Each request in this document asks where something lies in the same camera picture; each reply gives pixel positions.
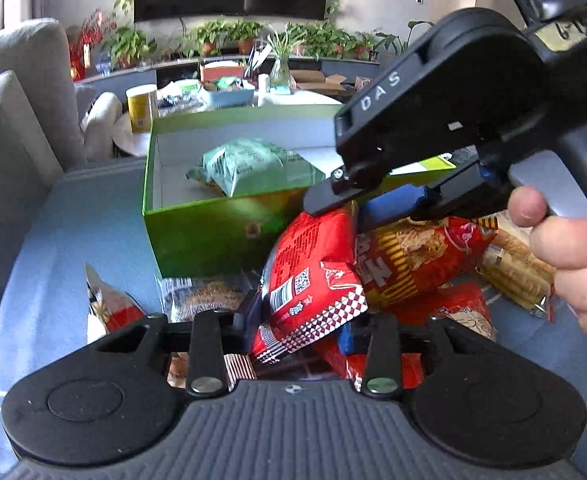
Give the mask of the person's right hand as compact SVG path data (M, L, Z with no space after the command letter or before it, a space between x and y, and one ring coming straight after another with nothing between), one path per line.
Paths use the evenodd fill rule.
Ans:
M550 217L543 194L531 186L511 192L508 213L516 226L532 230L533 254L556 269L555 292L587 334L587 219Z

